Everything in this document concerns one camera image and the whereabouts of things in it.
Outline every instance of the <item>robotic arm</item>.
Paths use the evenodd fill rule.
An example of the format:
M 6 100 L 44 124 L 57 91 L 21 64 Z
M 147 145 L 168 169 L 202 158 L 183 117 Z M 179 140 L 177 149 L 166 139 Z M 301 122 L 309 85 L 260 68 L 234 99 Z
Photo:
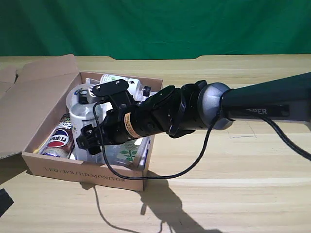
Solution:
M 170 85 L 145 101 L 135 101 L 127 88 L 125 80 L 89 88 L 88 102 L 110 102 L 113 109 L 99 127 L 81 129 L 79 148 L 98 151 L 91 149 L 163 132 L 179 138 L 195 130 L 225 130 L 235 120 L 265 120 L 287 145 L 311 160 L 273 122 L 304 123 L 311 130 L 311 72 L 238 89 L 206 81 L 181 88 Z

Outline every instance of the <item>pepsi can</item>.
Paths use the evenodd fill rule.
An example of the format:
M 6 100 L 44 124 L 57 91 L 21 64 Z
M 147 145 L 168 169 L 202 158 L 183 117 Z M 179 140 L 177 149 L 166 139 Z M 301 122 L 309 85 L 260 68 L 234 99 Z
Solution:
M 52 136 L 48 139 L 43 155 L 60 158 L 68 158 L 73 147 L 72 124 L 69 114 L 66 113 L 60 119 Z

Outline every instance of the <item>pepsi logo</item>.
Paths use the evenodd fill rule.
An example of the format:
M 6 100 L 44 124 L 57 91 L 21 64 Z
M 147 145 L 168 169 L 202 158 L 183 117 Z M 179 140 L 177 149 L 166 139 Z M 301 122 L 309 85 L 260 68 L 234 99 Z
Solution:
M 65 130 L 56 130 L 47 144 L 47 148 L 62 147 L 69 141 L 68 133 Z

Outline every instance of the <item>screw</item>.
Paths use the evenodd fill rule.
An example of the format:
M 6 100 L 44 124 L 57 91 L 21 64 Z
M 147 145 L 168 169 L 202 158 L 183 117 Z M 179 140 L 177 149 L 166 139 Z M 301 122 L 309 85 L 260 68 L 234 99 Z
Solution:
M 147 127 L 152 130 L 154 128 L 154 125 L 152 123 L 148 123 Z

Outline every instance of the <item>cardboard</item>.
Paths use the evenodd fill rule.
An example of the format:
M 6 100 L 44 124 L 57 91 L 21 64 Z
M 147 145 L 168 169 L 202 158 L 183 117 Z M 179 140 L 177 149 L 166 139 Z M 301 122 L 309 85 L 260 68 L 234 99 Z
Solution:
M 16 68 L 8 66 L 0 70 L 0 99 L 11 88 L 16 79 Z
M 0 99 L 0 134 L 5 135 L 0 140 L 0 159 L 1 156 L 22 152 L 28 168 L 37 176 L 136 191 L 144 190 L 142 180 L 121 179 L 113 175 L 106 165 L 33 154 L 57 125 L 61 116 L 68 112 L 65 103 L 68 92 L 76 85 L 84 83 L 85 78 L 99 80 L 101 76 L 101 73 L 79 72 L 75 58 L 71 54 L 25 65 L 15 84 L 5 82 L 10 86 Z M 152 91 L 159 91 L 163 85 L 162 79 L 127 77 L 140 79 L 143 85 L 150 86 Z M 145 175 L 149 167 L 153 140 L 154 137 L 143 171 L 130 170 L 122 166 L 113 168 L 127 176 Z

